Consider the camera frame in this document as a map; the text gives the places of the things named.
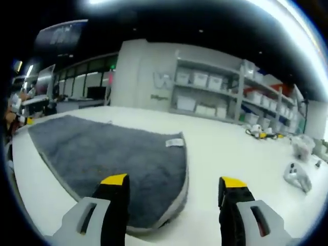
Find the person's left hand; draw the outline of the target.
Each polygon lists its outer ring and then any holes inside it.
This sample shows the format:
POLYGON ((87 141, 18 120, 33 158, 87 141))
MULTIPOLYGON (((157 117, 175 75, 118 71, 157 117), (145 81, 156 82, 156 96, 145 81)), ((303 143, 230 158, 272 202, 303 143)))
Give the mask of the person's left hand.
POLYGON ((13 112, 7 111, 5 115, 5 120, 6 120, 6 125, 7 125, 7 133, 9 135, 12 135, 15 133, 17 127, 18 127, 18 122, 16 120, 17 115, 13 112))

